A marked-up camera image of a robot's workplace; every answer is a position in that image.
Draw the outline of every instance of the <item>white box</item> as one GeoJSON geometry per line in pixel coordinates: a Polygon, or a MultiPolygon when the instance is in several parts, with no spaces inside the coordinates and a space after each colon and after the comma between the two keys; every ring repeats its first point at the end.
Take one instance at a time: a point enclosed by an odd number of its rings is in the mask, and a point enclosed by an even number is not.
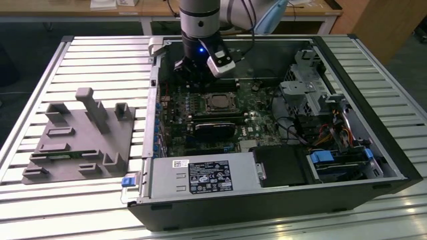
{"type": "Polygon", "coordinates": [[[116,0],[90,0],[90,11],[117,9],[116,0]]]}
{"type": "Polygon", "coordinates": [[[134,5],[138,3],[138,0],[117,0],[118,6],[130,6],[134,7],[134,5]]]}

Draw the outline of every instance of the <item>aluminum extrusion table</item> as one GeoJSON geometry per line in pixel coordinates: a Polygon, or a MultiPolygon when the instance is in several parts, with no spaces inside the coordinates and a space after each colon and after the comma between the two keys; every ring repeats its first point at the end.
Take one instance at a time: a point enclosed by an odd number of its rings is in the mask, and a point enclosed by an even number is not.
{"type": "MultiPolygon", "coordinates": [[[[358,40],[322,36],[354,85],[427,177],[427,116],[358,40]]],[[[136,107],[128,172],[141,169],[145,105],[150,76],[148,36],[64,38],[0,151],[0,238],[112,239],[397,239],[427,234],[427,181],[357,208],[281,219],[170,232],[149,232],[126,210],[137,189],[121,178],[22,185],[22,170],[48,118],[48,103],[82,109],[74,90],[90,87],[109,108],[136,107]]]]}

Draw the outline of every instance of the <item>blue latch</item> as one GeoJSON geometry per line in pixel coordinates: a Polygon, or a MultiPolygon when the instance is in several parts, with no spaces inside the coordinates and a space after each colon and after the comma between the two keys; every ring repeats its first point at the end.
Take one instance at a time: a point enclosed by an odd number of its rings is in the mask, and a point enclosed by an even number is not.
{"type": "Polygon", "coordinates": [[[366,159],[369,159],[369,160],[373,159],[373,154],[372,154],[370,149],[365,148],[364,149],[364,154],[366,156],[366,159]]]}
{"type": "Polygon", "coordinates": [[[309,155],[310,161],[313,164],[316,163],[324,163],[324,162],[333,162],[333,156],[329,151],[314,151],[309,155]]]}
{"type": "Polygon", "coordinates": [[[121,187],[126,188],[126,187],[134,187],[136,186],[136,176],[125,176],[121,179],[121,187]]]}

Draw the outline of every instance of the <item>cpu socket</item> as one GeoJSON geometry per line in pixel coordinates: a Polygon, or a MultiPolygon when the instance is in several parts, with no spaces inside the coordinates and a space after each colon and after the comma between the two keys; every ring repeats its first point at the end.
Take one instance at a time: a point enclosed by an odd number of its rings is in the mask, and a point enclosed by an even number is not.
{"type": "Polygon", "coordinates": [[[210,93],[210,94],[206,94],[204,98],[205,98],[205,111],[209,114],[238,112],[236,101],[234,101],[236,96],[232,92],[210,93]]]}

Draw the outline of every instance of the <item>power supply label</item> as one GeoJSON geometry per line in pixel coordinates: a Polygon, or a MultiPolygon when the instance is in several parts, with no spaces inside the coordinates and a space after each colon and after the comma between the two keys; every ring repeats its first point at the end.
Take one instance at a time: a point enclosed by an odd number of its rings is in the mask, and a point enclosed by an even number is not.
{"type": "Polygon", "coordinates": [[[189,192],[206,194],[233,190],[228,161],[188,163],[189,192]]]}

